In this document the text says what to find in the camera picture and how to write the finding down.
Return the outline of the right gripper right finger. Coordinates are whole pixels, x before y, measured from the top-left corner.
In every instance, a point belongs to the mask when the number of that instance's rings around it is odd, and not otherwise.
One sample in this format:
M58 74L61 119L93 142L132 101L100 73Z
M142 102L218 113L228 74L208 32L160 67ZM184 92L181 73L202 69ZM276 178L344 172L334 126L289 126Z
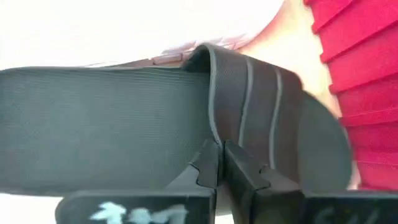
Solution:
M239 224L398 224L398 192L304 191L231 141L224 179Z

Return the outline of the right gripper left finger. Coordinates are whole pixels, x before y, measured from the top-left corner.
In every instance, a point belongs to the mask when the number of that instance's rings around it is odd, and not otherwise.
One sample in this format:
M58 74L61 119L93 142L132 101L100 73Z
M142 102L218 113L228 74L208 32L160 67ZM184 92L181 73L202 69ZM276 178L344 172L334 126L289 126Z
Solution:
M161 189L80 191L55 210L56 224L214 224L220 147L207 140Z

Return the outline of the black slide sandal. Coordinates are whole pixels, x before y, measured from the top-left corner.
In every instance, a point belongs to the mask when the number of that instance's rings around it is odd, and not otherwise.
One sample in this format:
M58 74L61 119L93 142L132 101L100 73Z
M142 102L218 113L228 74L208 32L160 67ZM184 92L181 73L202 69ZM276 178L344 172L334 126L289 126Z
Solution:
M237 210L224 144L300 189L346 190L338 120L296 74L211 44L178 67L22 67L0 72L0 193L161 189L207 141L221 149L216 202Z

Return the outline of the red plastic bin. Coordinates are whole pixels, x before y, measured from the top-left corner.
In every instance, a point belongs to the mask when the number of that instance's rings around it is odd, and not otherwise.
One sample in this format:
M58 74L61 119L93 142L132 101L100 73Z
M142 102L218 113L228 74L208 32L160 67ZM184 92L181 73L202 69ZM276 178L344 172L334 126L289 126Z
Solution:
M398 190L398 0L303 0L361 188Z

